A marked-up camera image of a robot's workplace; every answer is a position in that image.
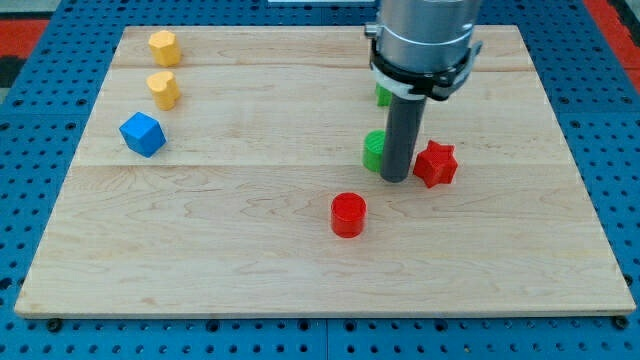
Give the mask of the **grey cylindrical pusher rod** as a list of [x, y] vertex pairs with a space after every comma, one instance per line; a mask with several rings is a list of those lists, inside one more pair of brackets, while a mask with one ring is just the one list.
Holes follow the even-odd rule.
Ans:
[[386, 122], [380, 175], [391, 183], [404, 181], [409, 173], [426, 99], [391, 98]]

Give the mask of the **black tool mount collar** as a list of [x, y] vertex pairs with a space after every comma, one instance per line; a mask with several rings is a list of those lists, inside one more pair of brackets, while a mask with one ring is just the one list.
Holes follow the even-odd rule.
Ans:
[[445, 101], [465, 84], [482, 46], [482, 41], [474, 43], [458, 63], [443, 71], [416, 73], [385, 60], [377, 49], [377, 41], [372, 40], [369, 66], [376, 83], [400, 98], [412, 101], [425, 98]]

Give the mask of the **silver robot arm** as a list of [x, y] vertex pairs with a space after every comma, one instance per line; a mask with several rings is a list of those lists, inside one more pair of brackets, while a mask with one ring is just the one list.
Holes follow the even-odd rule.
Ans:
[[480, 8], [480, 0], [387, 0], [365, 25], [370, 68], [391, 92], [384, 180], [407, 178], [426, 101], [448, 99], [468, 79], [482, 48], [471, 42]]

